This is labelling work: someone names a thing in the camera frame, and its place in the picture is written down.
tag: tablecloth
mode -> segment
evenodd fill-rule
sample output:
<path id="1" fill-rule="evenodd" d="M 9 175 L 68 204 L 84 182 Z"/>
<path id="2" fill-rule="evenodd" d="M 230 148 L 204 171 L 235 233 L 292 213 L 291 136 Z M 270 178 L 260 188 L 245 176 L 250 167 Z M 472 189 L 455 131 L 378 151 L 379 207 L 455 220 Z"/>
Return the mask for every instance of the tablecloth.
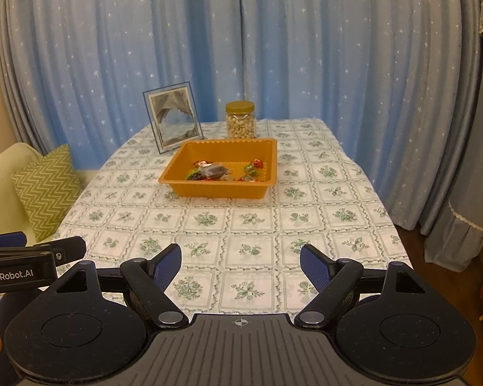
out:
<path id="1" fill-rule="evenodd" d="M 202 129 L 206 138 L 227 137 L 222 122 Z M 299 267 L 305 243 L 368 268 L 384 269 L 391 260 L 410 263 L 369 180 L 325 123 L 261 120 L 257 132 L 278 141 L 278 183 L 265 198 L 177 197 L 157 182 L 174 152 L 158 155 L 148 126 L 106 162 L 55 237 L 81 236 L 86 259 L 98 268 L 151 258 L 178 243 L 182 267 L 166 294 L 189 317 L 293 317 L 317 294 Z M 104 297 L 123 303 L 119 294 Z"/>

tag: orange tray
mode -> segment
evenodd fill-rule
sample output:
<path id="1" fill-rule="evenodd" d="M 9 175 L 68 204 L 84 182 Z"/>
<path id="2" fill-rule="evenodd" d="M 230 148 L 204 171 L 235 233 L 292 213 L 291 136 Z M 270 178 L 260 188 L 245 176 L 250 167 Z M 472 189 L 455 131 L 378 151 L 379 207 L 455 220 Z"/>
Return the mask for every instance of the orange tray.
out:
<path id="1" fill-rule="evenodd" d="M 258 181 L 189 181 L 184 178 L 196 161 L 220 162 L 242 177 L 243 168 L 257 158 L 263 161 Z M 159 177 L 177 196 L 209 198 L 263 198 L 277 180 L 277 141 L 275 139 L 218 139 L 189 141 L 181 145 Z"/>

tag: green zigzag cushion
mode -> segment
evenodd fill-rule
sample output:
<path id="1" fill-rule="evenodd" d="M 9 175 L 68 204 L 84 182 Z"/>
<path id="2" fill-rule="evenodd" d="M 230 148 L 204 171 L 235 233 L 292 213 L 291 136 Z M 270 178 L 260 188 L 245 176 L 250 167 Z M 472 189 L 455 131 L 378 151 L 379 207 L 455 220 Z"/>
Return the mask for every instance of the green zigzag cushion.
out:
<path id="1" fill-rule="evenodd" d="M 82 191 L 69 145 L 16 171 L 12 179 L 38 242 L 57 230 Z"/>

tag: cashew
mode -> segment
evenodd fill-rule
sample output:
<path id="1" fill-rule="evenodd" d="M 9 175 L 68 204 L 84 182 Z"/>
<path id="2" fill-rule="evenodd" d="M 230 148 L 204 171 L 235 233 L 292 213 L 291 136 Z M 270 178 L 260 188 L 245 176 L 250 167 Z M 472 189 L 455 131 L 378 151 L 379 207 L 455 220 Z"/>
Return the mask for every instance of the cashew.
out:
<path id="1" fill-rule="evenodd" d="M 225 118 L 229 138 L 254 138 L 256 120 L 253 114 L 230 115 Z"/>

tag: picture frame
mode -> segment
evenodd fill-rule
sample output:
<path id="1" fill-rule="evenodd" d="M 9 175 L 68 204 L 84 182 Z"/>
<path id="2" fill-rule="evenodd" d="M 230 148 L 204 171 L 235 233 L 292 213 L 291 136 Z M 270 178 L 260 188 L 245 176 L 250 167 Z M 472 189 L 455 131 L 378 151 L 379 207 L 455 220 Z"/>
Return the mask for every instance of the picture frame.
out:
<path id="1" fill-rule="evenodd" d="M 145 91 L 143 97 L 160 154 L 204 139 L 189 81 Z"/>

